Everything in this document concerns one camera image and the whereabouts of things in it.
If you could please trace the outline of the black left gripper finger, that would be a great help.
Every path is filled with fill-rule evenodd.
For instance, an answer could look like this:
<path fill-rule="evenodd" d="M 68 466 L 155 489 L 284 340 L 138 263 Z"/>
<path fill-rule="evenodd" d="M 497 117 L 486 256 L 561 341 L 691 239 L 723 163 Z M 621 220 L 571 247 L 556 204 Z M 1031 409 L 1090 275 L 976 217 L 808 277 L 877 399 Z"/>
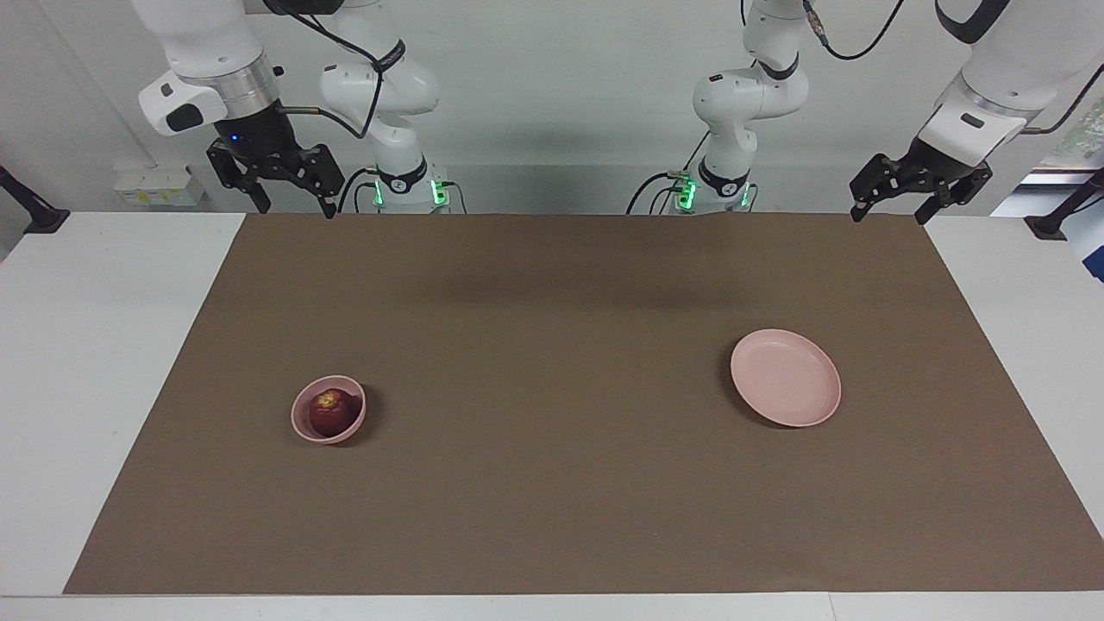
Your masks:
<path fill-rule="evenodd" d="M 900 164 L 887 157 L 887 154 L 875 154 L 850 181 L 850 193 L 853 206 L 850 215 L 853 223 L 860 223 L 875 204 L 900 194 L 907 193 L 910 187 L 898 178 Z"/>
<path fill-rule="evenodd" d="M 972 173 L 954 182 L 940 180 L 936 189 L 914 212 L 916 223 L 926 225 L 938 213 L 951 206 L 968 204 L 992 177 L 988 162 L 981 162 Z"/>

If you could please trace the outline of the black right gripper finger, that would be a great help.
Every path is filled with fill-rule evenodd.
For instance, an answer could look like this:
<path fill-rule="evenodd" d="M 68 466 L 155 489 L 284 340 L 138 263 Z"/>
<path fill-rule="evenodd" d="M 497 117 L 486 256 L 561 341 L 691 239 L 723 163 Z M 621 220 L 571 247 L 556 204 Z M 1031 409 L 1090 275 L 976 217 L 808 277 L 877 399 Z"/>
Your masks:
<path fill-rule="evenodd" d="M 233 156 L 224 143 L 212 143 L 206 149 L 210 166 L 217 176 L 217 181 L 226 189 L 237 190 L 250 197 L 254 208 L 261 215 L 270 209 L 269 196 L 259 181 L 259 173 L 251 166 L 243 170 L 237 158 Z"/>
<path fill-rule="evenodd" d="M 335 154 L 323 144 L 295 152 L 297 170 L 291 183 L 311 193 L 327 219 L 338 212 L 338 196 L 346 187 L 342 169 L 336 164 Z"/>

